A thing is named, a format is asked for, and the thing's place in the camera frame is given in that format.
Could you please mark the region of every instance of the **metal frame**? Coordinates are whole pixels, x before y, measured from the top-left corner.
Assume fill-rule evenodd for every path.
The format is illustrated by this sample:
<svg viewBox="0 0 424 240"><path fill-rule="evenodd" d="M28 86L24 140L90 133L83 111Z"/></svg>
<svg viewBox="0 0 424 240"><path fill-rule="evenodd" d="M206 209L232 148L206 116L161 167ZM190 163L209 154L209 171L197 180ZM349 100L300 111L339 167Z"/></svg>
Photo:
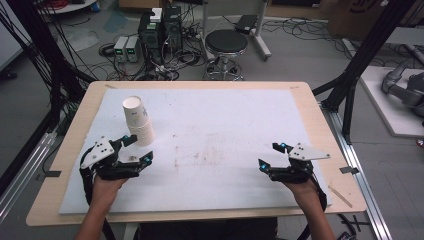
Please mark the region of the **metal frame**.
<svg viewBox="0 0 424 240"><path fill-rule="evenodd" d="M351 144L350 127L356 84L414 2L415 0L391 0L345 71L336 79L312 91L316 96L333 89L328 98L322 102L322 106L331 112L337 112L340 104L346 99L342 134L348 144Z"/></svg>
<svg viewBox="0 0 424 240"><path fill-rule="evenodd" d="M342 150L348 165L352 168L357 168L359 170L358 173L353 175L353 178L357 182L359 189L364 195L365 202L367 204L366 212L377 239L392 239L386 222L384 221L383 215L381 214L380 209L378 207L377 201L374 198L374 195L362 170L361 164L359 163L359 159L356 156L355 150L353 149L353 146L348 143L343 136L343 121L341 120L338 113L328 112L328 116L331 120L329 124L331 124L330 126L334 130L336 140L339 143L339 147Z"/></svg>
<svg viewBox="0 0 424 240"><path fill-rule="evenodd" d="M16 174L14 180L0 198L0 225L7 217L9 211L15 205L19 196L32 179L40 164L43 162L51 146L56 140L56 131L53 133L45 133L41 140L37 143L31 156L26 160L25 165Z"/></svg>

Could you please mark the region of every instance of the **cable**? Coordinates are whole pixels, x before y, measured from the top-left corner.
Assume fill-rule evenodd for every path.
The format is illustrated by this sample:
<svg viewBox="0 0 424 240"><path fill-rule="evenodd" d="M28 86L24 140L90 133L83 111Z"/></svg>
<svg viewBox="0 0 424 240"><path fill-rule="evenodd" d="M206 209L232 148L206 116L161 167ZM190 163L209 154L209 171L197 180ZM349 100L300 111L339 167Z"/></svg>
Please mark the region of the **cable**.
<svg viewBox="0 0 424 240"><path fill-rule="evenodd" d="M46 170L45 169L45 165L46 165L46 161L53 155L53 153L54 152L56 152L56 150L57 149L59 149L59 147L60 147L60 145L62 145L62 142L60 142L57 146L56 146L56 148L53 150L53 151L51 151L50 152L50 154L49 155L47 155L45 158L44 158L44 160L43 160L43 165L41 166L41 170L43 171L43 173L45 174L45 173L47 173L48 172L48 170Z"/></svg>
<svg viewBox="0 0 424 240"><path fill-rule="evenodd" d="M79 23L73 23L73 24L63 24L63 25L66 25L66 26L69 26L69 27L74 27L74 26L81 25L81 24L84 24L84 23L86 23L86 22L89 22L90 20L91 20L91 18L87 18L87 20L82 21L82 22L79 22Z"/></svg>
<svg viewBox="0 0 424 240"><path fill-rule="evenodd" d="M99 47L99 55L105 58L114 57L115 50L113 49L115 46L114 43L106 43Z"/></svg>
<svg viewBox="0 0 424 240"><path fill-rule="evenodd" d="M289 18L283 21L267 21L262 26L264 31L274 32L282 29L285 33L301 40L326 40L332 42L337 51L342 52L346 58L351 59L348 49L341 40L334 39L328 33L327 25L324 22L305 18Z"/></svg>
<svg viewBox="0 0 424 240"><path fill-rule="evenodd" d="M233 24L234 26L236 25L235 23L231 22L228 18L226 18L225 16L222 16L225 20L227 20L229 23Z"/></svg>
<svg viewBox="0 0 424 240"><path fill-rule="evenodd" d="M345 215L343 214L337 214L337 216L339 216L340 219L342 219L343 222L345 222L347 228L349 228L350 231L350 235L352 239L356 239L356 230L355 228L352 226L352 224L349 222L349 220L346 218Z"/></svg>

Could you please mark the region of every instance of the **white paper cup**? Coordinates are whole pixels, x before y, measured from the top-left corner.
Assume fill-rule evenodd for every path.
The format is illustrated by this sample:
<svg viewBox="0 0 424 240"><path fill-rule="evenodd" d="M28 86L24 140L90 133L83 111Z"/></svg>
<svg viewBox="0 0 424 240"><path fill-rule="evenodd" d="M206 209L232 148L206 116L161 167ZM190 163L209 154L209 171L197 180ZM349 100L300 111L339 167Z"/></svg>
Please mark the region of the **white paper cup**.
<svg viewBox="0 0 424 240"><path fill-rule="evenodd" d="M137 96L127 97L123 102L125 119L130 127L142 127L149 121L146 108Z"/></svg>
<svg viewBox="0 0 424 240"><path fill-rule="evenodd" d="M152 122L149 120L143 127L128 126L131 135L137 135L138 146L145 147L155 140L155 132L153 130Z"/></svg>

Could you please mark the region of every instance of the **black cable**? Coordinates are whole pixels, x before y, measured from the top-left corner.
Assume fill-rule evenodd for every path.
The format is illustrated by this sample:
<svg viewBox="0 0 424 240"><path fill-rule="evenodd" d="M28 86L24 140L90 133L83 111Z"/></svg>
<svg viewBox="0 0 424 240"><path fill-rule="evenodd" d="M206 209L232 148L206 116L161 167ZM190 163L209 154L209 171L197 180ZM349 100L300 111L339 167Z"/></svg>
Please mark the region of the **black cable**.
<svg viewBox="0 0 424 240"><path fill-rule="evenodd" d="M49 155L47 155L44 160L43 160L43 165L41 166L41 170L43 171L43 173L47 173L48 170L46 170L44 167L46 165L47 160L51 157L51 155L53 155L54 152L56 152L57 149L59 149L60 145L62 145L62 142L60 142L56 148L50 152Z"/></svg>
<svg viewBox="0 0 424 240"><path fill-rule="evenodd" d="M225 16L222 16L225 20L227 20L229 23L236 25L235 23L231 22L230 19L226 18Z"/></svg>
<svg viewBox="0 0 424 240"><path fill-rule="evenodd" d="M114 50L115 43L106 43L99 47L99 55L102 57L114 57L115 56L115 50Z"/></svg>
<svg viewBox="0 0 424 240"><path fill-rule="evenodd" d="M73 62L73 65L76 67L76 62L75 62L75 59L74 59L74 55L84 64L84 65L86 65L85 64L85 62L84 62L84 60L79 56L79 54L75 51L75 49L72 47L72 45L69 43L69 41L67 40L67 38L66 38L66 36L65 36L65 34L64 34L64 31L63 31L63 28L62 28L62 24L60 23L60 19L59 18L53 18L52 17L52 15L51 15L51 13L50 13L50 11L48 11L48 10L46 10L46 9L43 9L44 10L44 15L45 15L45 17L47 17L50 21L51 21L51 23L53 24L53 26L55 27L55 29L56 29L56 31L58 32L58 34L59 34L59 36L61 37L61 39L62 39L62 41L63 41L63 43L64 43L64 45L65 45L65 47L66 47L66 50L67 50L67 52L69 53L69 56L70 56L70 58L71 58L71 60L72 60L72 62ZM90 75L92 75L92 76L94 76L94 78L96 79L96 80L99 80L97 77L96 77L96 75L94 74L94 73L90 73Z"/></svg>
<svg viewBox="0 0 424 240"><path fill-rule="evenodd" d="M351 237L353 237L353 239L356 239L356 230L349 222L349 220L347 220L346 216L341 213L337 214L337 216L339 216L339 218L341 218L342 221L346 223L347 228L349 228Z"/></svg>
<svg viewBox="0 0 424 240"><path fill-rule="evenodd" d="M107 76L107 75L109 75L109 73L108 73L108 71L104 67L106 67L106 66L112 66L112 65L109 62L102 62L102 63L97 63L97 64L78 65L77 68L79 68L81 66L88 67L91 72L94 72L97 69L101 69L106 74L105 76Z"/></svg>
<svg viewBox="0 0 424 240"><path fill-rule="evenodd" d="M65 26L69 26L69 27L74 27L74 26L81 25L81 24L84 24L84 23L86 23L86 22L89 22L90 20L91 20L91 18L87 18L87 20L82 21L82 22L79 22L79 23L73 23L73 24L63 24L63 25L65 25Z"/></svg>
<svg viewBox="0 0 424 240"><path fill-rule="evenodd" d="M326 40L334 43L337 51L342 52L346 58L351 59L349 51L341 40L334 39L326 30L326 24L323 22L312 21L305 18L290 18L284 21L267 21L264 26L264 31L274 32L282 29L285 33L290 34L301 40Z"/></svg>

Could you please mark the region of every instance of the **table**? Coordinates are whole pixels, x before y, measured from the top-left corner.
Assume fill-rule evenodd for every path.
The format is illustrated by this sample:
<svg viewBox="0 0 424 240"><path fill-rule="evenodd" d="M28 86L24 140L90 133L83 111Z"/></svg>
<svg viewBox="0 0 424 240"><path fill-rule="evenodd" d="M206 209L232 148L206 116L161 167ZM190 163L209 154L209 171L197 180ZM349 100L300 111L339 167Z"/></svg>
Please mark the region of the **table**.
<svg viewBox="0 0 424 240"><path fill-rule="evenodd" d="M51 166L51 171L62 171L58 178L46 178L27 216L29 226L79 224L84 214L59 215L58 209L66 191L71 168L91 126L103 94L107 89L281 89L290 90L303 119L312 146L326 149L331 160L319 162L330 189L333 204L327 213L361 212L366 204L353 177L342 174L345 159L316 103L311 89L303 82L94 82L90 85L78 112L66 134L62 146ZM259 216L302 214L299 208L209 210L189 212L143 212L109 214L110 222L141 222L188 219L223 219Z"/></svg>

